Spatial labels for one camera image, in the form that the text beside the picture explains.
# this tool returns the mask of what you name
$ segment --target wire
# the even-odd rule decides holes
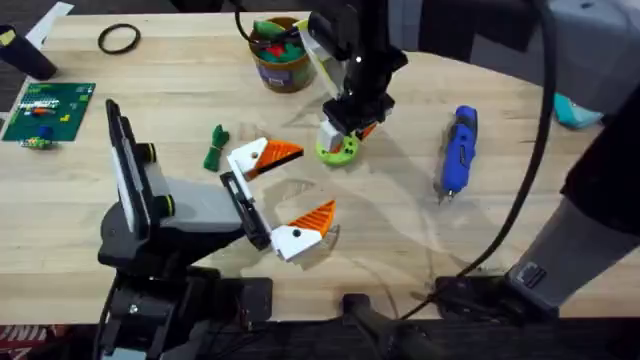
[[[247,9],[244,6],[242,6],[242,4],[240,3],[240,0],[229,0],[229,2],[235,6],[233,16],[236,21],[236,27],[238,28],[238,32],[240,32],[240,35],[245,40],[247,40],[247,42],[249,42],[250,44],[258,45],[260,47],[272,46],[271,41],[252,39],[251,37],[249,37],[249,35],[247,35],[247,32],[244,31],[244,28],[242,27],[242,23],[240,23],[240,11],[247,12]]]
[[[531,0],[531,4],[533,5],[533,8],[537,12],[537,15],[540,19],[544,49],[544,83],[542,91],[542,105],[540,109],[538,132],[536,134],[536,140],[533,145],[533,151],[531,152],[531,159],[529,160],[529,166],[527,167],[527,172],[524,175],[524,179],[522,180],[520,189],[516,194],[513,205],[511,205],[511,210],[509,210],[509,214],[507,215],[502,228],[500,228],[500,231],[496,235],[495,239],[491,242],[491,244],[489,244],[489,247],[487,247],[487,249],[482,254],[480,254],[480,256],[478,256],[476,260],[462,269],[455,276],[456,279],[459,279],[476,269],[491,255],[493,255],[493,253],[498,249],[498,247],[500,247],[500,245],[502,245],[502,242],[507,237],[507,234],[509,234],[511,227],[513,227],[513,224],[518,218],[518,214],[522,209],[524,201],[527,199],[529,190],[531,190],[531,186],[536,178],[540,163],[542,162],[547,139],[549,138],[549,129],[551,128],[551,113],[553,111],[553,96],[556,92],[556,27],[553,14],[551,13],[551,10],[549,9],[549,6],[547,4],[547,0]],[[451,285],[452,282],[453,281],[449,281],[439,286],[431,294],[429,294],[427,298],[423,300],[418,306],[400,317],[400,319],[406,320],[416,314],[418,311],[422,310],[429,303],[433,302],[438,294],[440,294],[443,289]]]
[[[282,33],[276,35],[271,40],[252,39],[244,30],[244,28],[242,27],[242,23],[240,22],[240,12],[241,11],[247,12],[247,9],[244,6],[242,6],[242,4],[240,3],[240,0],[229,0],[229,2],[235,6],[233,17],[235,19],[238,32],[249,44],[253,44],[261,48],[267,48],[267,47],[272,47],[276,44],[285,43],[287,41],[287,38],[291,38],[291,39],[296,37],[299,38],[300,36],[298,30],[294,27],[290,30],[283,31]]]
[[[113,277],[113,281],[111,282],[111,288],[109,288],[107,298],[105,299],[104,305],[102,306],[102,311],[100,312],[100,320],[98,320],[98,327],[96,328],[96,334],[93,338],[93,360],[100,360],[100,338],[102,338],[102,333],[104,332],[104,325],[107,321],[107,314],[109,313],[109,307],[111,306],[111,301],[113,300],[113,294],[116,292],[116,288],[119,285],[120,272],[116,271],[116,275]]]

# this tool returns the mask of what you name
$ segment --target wooden table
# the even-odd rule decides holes
[[[248,27],[269,16],[246,14],[243,22]],[[139,27],[142,41],[130,54],[105,55],[96,39],[118,22]],[[128,36],[113,35],[113,42]],[[97,88],[75,142],[51,152],[0,143],[0,323],[98,319],[114,273],[96,259],[100,221],[117,199],[107,98],[120,104],[139,141],[156,144],[167,176],[219,183],[202,168],[218,123],[231,132],[227,151],[260,136],[308,149],[252,188],[274,224],[335,198],[340,231],[333,249],[325,244],[291,264],[243,239],[200,262],[226,276],[271,277],[273,318],[299,320],[335,316],[349,292],[369,294],[377,310],[396,316],[417,303],[425,284],[475,258],[494,238],[522,180],[541,93],[483,69],[410,54],[389,88],[394,113],[357,162],[329,169],[313,153],[327,99],[321,82],[291,95],[267,90],[231,15],[67,16],[44,51],[60,68],[53,80]],[[478,155],[469,186],[438,206],[432,186],[438,150],[460,104],[479,111]],[[558,204],[566,172],[598,131],[554,126],[532,194],[487,272],[508,269],[527,248]],[[640,315],[639,273],[640,257],[629,256],[562,314]],[[437,316],[433,307],[420,315]]]

